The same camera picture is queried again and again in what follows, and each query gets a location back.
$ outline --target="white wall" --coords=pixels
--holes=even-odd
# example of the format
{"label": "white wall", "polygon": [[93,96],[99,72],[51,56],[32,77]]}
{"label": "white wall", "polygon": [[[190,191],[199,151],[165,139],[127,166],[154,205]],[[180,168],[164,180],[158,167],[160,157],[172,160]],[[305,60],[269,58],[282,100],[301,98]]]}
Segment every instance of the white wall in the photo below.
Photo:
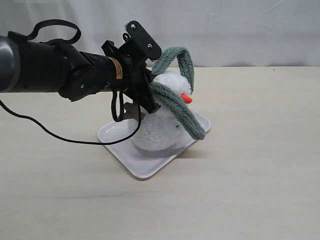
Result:
{"label": "white wall", "polygon": [[[120,46],[125,23],[138,20],[163,49],[190,49],[195,66],[320,66],[320,0],[0,1],[1,35],[51,18],[80,26],[81,51]],[[48,30],[39,40],[69,36]]]}

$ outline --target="table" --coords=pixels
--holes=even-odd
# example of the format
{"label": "table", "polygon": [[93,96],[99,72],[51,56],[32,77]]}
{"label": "table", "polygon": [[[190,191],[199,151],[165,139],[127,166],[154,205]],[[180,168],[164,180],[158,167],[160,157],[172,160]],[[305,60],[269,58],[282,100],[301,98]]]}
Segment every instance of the table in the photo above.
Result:
{"label": "table", "polygon": [[[55,133],[96,141],[111,95],[0,96]],[[0,239],[318,239],[320,67],[196,68],[193,99],[210,132],[147,181],[103,146],[1,110]]]}

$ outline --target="white plush toy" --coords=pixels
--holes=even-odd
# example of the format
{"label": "white plush toy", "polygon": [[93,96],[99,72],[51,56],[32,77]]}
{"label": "white plush toy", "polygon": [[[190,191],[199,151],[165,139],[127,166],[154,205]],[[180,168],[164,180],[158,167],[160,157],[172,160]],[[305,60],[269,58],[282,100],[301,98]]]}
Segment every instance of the white plush toy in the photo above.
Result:
{"label": "white plush toy", "polygon": [[[181,74],[166,69],[175,57]],[[170,147],[178,148],[185,134],[197,140],[203,139],[205,131],[187,105],[192,102],[190,95],[193,92],[194,77],[189,52],[184,47],[167,49],[155,63],[152,73],[155,77],[150,84],[151,90],[161,108],[153,114],[141,108],[143,119],[139,131],[131,138],[133,143],[140,149],[154,152]],[[136,127],[136,119],[127,121],[130,133]]]}

